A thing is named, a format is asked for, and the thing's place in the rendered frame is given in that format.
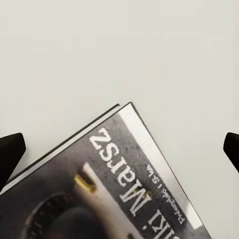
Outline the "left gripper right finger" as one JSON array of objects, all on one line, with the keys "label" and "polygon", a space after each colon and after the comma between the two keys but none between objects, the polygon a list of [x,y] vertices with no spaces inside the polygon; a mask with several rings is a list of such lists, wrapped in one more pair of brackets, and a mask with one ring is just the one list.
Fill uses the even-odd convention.
[{"label": "left gripper right finger", "polygon": [[239,173],[239,134],[228,132],[223,150]]}]

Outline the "hardback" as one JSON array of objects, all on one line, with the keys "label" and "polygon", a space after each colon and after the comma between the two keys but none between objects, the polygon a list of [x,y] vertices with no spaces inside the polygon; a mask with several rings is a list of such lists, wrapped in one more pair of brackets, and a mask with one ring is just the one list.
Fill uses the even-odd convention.
[{"label": "hardback", "polygon": [[0,239],[212,239],[132,101],[8,180]]}]

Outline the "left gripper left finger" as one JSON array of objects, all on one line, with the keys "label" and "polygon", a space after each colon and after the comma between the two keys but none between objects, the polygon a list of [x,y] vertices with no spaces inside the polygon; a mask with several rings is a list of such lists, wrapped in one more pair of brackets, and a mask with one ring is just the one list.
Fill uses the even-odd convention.
[{"label": "left gripper left finger", "polygon": [[21,132],[0,138],[0,192],[26,152]]}]

